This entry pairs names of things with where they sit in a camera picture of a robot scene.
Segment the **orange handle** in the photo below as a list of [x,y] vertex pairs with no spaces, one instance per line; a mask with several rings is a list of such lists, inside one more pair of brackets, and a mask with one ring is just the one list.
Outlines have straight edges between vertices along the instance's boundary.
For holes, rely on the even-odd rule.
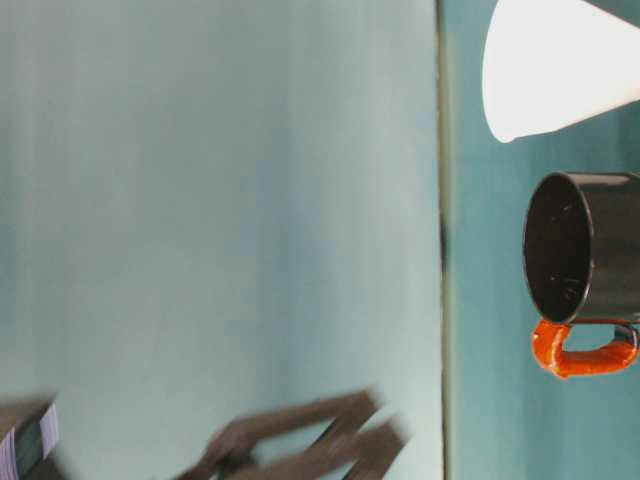
[[620,372],[638,357],[638,332],[631,326],[616,326],[616,336],[608,345],[589,352],[565,352],[563,347],[570,334],[569,325],[543,318],[532,338],[533,353],[540,366],[563,380]]

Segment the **book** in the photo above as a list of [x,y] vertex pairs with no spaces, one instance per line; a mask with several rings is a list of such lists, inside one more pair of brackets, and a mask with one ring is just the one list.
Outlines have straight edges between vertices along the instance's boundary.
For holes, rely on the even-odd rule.
[[27,478],[58,443],[52,398],[0,403],[0,480]]

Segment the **light blue wall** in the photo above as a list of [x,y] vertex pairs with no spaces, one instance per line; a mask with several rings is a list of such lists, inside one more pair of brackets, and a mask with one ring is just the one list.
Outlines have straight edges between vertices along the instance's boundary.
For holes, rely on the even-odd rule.
[[[547,173],[638,170],[640,106],[498,143],[481,100],[483,47],[495,3],[441,3],[450,207],[449,478],[637,478],[640,368],[561,382],[536,365],[530,334],[538,317],[526,291],[521,242],[529,197]],[[640,25],[637,2],[593,3]],[[571,348],[594,347],[611,333],[576,329]]]
[[292,2],[292,396],[377,387],[441,478],[434,5]]
[[440,476],[433,15],[0,0],[0,394],[60,392],[77,478],[368,385]]
[[1,5],[0,392],[168,478],[285,400],[287,3]]

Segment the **black mug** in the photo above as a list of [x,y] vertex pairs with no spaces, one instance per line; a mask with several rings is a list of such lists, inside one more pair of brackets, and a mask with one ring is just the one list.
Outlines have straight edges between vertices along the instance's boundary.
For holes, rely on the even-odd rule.
[[[567,360],[566,378],[618,371],[635,361],[638,333],[631,325],[640,323],[640,177],[548,175],[529,204],[523,256],[529,293],[543,317],[534,352],[544,368],[554,371]],[[568,329],[579,323],[615,324],[614,341],[593,352],[562,352]],[[630,348],[618,355],[621,344]],[[622,363],[609,362],[616,355]]]

